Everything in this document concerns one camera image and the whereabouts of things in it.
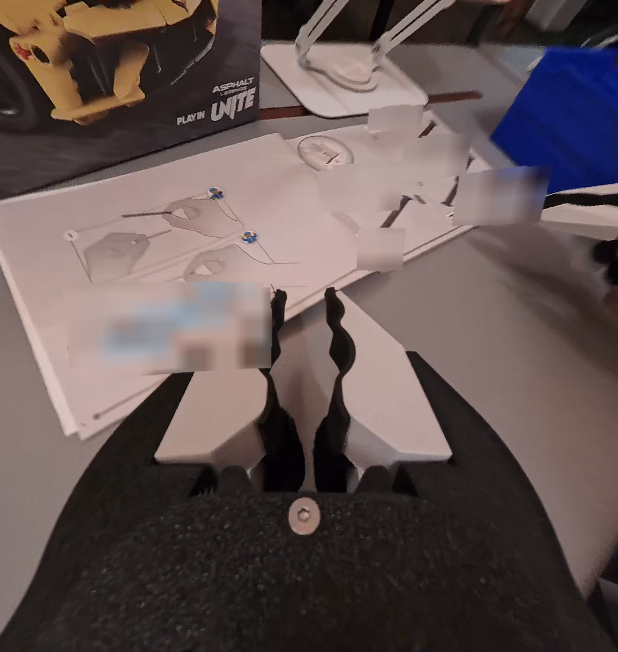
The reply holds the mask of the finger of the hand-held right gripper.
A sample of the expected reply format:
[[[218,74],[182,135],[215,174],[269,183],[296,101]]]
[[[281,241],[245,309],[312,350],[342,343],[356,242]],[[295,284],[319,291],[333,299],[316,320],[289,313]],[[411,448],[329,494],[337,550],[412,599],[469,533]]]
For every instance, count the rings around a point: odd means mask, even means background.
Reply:
[[[618,236],[618,191],[564,191],[547,195],[541,223],[595,239]]]

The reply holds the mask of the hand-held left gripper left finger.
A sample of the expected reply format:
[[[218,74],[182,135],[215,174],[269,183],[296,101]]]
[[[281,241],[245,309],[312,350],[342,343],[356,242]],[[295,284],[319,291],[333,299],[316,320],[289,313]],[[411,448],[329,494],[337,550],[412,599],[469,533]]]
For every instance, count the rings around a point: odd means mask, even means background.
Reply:
[[[160,463],[237,468],[265,492],[297,492],[305,453],[272,377],[287,293],[245,289],[193,347],[193,376],[158,446]]]

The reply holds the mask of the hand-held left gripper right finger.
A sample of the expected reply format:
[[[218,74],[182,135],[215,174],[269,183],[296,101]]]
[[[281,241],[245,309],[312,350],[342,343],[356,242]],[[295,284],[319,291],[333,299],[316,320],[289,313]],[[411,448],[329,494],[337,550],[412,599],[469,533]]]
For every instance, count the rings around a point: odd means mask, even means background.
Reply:
[[[409,352],[342,291],[328,288],[324,300],[337,375],[313,443],[317,491],[353,490],[369,469],[450,461]]]

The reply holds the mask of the white lego instruction booklet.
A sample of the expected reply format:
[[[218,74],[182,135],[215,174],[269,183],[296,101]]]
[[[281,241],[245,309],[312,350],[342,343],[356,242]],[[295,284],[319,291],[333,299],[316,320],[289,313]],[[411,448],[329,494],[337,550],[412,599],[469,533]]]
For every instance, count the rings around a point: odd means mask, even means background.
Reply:
[[[268,295],[292,317],[371,273],[357,237],[393,212],[404,261],[464,232],[458,175],[490,168],[468,142],[428,112],[413,133],[261,135],[0,201],[1,269],[64,435],[172,373],[269,366]]]

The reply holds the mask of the black lego set box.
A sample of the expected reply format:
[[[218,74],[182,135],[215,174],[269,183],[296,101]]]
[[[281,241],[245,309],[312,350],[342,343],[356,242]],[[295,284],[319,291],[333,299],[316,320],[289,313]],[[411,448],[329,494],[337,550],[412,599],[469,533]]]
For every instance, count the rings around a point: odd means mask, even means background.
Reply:
[[[0,1],[0,200],[257,118],[261,1]]]

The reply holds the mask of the blue box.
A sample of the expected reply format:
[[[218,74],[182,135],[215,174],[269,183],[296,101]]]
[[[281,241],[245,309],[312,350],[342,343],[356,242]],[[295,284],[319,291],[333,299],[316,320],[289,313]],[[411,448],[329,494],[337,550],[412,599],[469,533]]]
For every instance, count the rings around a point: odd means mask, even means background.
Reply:
[[[618,47],[545,50],[491,140],[549,194],[618,183]]]

